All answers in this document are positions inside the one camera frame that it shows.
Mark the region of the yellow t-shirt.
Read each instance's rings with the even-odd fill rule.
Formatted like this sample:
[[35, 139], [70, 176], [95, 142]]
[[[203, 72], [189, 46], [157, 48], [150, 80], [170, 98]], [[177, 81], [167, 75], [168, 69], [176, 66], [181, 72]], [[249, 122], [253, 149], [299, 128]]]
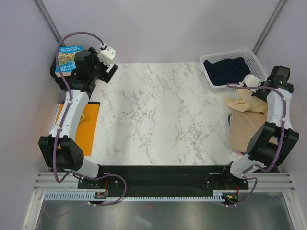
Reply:
[[239, 112], [261, 113], [267, 116], [267, 102], [252, 96], [252, 91], [250, 90], [237, 89], [237, 93], [237, 99], [229, 97], [224, 99], [224, 102], [228, 107]]

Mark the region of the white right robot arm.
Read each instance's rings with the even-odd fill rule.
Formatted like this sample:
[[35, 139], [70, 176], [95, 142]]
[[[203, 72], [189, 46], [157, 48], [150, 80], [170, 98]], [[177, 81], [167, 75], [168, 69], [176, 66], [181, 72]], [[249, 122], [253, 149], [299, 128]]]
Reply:
[[228, 165], [228, 172], [220, 176], [224, 188], [232, 188], [237, 178], [244, 179], [256, 170], [269, 172], [279, 166], [299, 140], [290, 121], [290, 101], [294, 86], [288, 82], [290, 68], [274, 66], [269, 77], [263, 81], [247, 75], [240, 83], [228, 83], [233, 89], [251, 90], [255, 96], [268, 104], [267, 120], [251, 138], [246, 154]]

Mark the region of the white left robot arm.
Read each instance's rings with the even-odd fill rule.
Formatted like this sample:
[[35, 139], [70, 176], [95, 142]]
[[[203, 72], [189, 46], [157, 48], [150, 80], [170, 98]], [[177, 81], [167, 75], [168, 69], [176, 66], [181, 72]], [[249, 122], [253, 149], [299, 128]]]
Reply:
[[105, 176], [99, 173], [99, 165], [85, 159], [83, 150], [75, 141], [77, 127], [84, 108], [95, 89], [97, 80], [109, 83], [118, 66], [111, 62], [116, 50], [103, 45], [100, 52], [94, 48], [76, 53], [75, 69], [70, 76], [58, 81], [61, 89], [66, 91], [66, 98], [56, 123], [47, 136], [39, 139], [38, 145], [48, 167], [55, 175], [58, 171], [67, 171], [89, 178], [94, 188], [105, 184]]

